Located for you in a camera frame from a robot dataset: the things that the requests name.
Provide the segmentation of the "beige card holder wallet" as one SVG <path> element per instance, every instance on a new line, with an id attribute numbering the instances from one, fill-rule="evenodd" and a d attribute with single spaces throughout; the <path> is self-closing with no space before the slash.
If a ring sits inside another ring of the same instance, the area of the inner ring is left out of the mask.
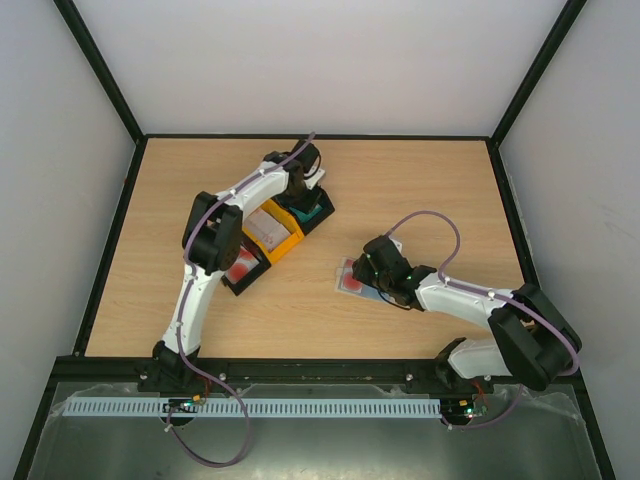
<path id="1" fill-rule="evenodd" d="M 353 276 L 353 263 L 354 259 L 350 257 L 343 257 L 340 260 L 336 269 L 334 290 L 337 293 L 351 295 L 366 300 L 380 302 L 390 300 L 390 297 L 387 294 L 381 294 L 375 288 L 356 280 Z"/>

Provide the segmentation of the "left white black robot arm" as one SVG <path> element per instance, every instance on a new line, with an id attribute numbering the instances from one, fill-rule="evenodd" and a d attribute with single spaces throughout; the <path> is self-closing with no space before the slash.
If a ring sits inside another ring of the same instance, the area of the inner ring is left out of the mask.
<path id="1" fill-rule="evenodd" d="M 185 385 L 195 375 L 204 320 L 219 284 L 242 293 L 333 213 L 320 184 L 324 175 L 320 151 L 305 139 L 288 152 L 269 153 L 229 189 L 195 197 L 182 239 L 181 291 L 152 353 L 159 378 Z"/>

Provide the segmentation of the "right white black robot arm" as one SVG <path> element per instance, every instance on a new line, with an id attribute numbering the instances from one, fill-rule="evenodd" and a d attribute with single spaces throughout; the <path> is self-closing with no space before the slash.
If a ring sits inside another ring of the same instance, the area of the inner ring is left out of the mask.
<path id="1" fill-rule="evenodd" d="M 412 266 L 398 242 L 379 236 L 363 247 L 353 278 L 403 309 L 443 313 L 489 331 L 491 338 L 456 340 L 436 367 L 436 379 L 455 392 L 471 378 L 511 376 L 542 391 L 578 369 L 582 341 L 537 286 L 491 289 L 459 281 L 440 270 Z"/>

